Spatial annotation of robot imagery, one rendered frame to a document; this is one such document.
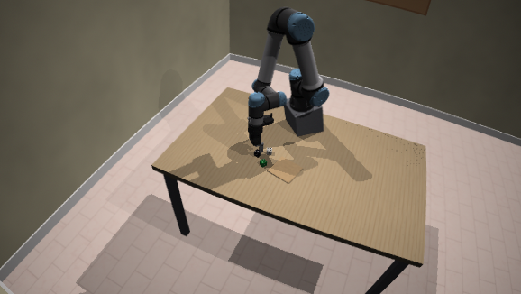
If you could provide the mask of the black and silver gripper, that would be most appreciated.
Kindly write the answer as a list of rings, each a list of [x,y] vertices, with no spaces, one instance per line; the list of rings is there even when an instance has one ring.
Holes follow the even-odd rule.
[[[249,139],[253,146],[259,148],[259,153],[263,152],[264,143],[261,142],[261,134],[263,130],[263,126],[271,125],[274,123],[274,119],[272,117],[272,113],[270,115],[263,115],[260,119],[252,119],[248,117],[248,133]]]

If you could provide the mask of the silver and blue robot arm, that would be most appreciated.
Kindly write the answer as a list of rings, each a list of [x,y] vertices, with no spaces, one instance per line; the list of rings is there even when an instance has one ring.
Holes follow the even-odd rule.
[[[292,94],[289,100],[290,107],[295,111],[305,112],[314,106],[324,104],[330,93],[324,87],[323,79],[318,77],[310,42],[315,31],[313,20],[306,14],[284,6],[272,14],[267,31],[268,36],[259,75],[251,85],[254,93],[249,96],[249,117],[260,119],[263,117],[264,111],[284,106],[287,103],[284,92],[276,92],[270,87],[284,35],[286,35],[288,43],[294,45],[293,49],[299,67],[289,73]],[[256,81],[258,82],[256,83]]]

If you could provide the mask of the tan square mat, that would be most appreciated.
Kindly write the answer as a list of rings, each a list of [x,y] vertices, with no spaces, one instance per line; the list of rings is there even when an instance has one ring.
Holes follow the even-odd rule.
[[[286,181],[288,184],[290,181],[302,170],[303,168],[296,163],[281,157],[277,160],[269,169],[268,172],[275,175],[276,177]]]

